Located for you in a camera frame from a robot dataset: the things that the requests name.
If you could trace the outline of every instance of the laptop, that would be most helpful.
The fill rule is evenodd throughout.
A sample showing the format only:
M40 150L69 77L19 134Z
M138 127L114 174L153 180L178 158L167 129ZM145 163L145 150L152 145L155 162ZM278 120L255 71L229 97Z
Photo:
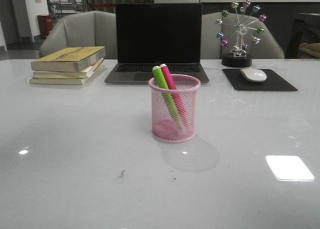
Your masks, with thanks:
M147 84L152 68L166 64L172 74L202 83L201 3L130 3L116 5L117 64L109 84Z

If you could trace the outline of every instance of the stack of books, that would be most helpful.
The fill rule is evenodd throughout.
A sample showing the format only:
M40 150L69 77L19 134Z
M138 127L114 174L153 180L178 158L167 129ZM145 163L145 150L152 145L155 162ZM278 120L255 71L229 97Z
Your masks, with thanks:
M30 84L83 85L101 67L104 46L67 47L31 62Z

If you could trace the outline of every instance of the glossy table surface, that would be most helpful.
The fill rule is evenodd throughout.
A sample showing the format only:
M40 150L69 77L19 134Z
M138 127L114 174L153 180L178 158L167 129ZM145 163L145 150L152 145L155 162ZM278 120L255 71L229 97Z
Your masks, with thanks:
M298 91L237 91L220 60L197 92L196 135L151 133L151 89L31 85L31 60L0 61L1 229L320 228L320 61L253 60ZM278 180L266 156L314 179Z

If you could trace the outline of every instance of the black screen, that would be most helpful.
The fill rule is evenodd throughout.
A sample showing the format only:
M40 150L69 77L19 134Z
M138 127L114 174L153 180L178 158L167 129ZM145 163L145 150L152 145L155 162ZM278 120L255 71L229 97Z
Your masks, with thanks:
M198 63L200 3L117 4L119 63Z

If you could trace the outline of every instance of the pink marker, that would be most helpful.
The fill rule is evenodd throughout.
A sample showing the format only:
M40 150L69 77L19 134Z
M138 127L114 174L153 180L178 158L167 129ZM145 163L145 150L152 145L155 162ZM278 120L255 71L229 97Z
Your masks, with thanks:
M174 79L171 76L170 70L167 67L166 64L161 64L159 66L161 68L162 74L164 76L164 79L166 81L166 84L168 85L168 88L171 90L176 90L176 83L174 82ZM187 120L185 120L185 107L184 104L182 103L181 97L179 95L179 93L172 93L173 96L173 100L175 102L176 107L178 108L178 111L182 117L183 122L186 124Z

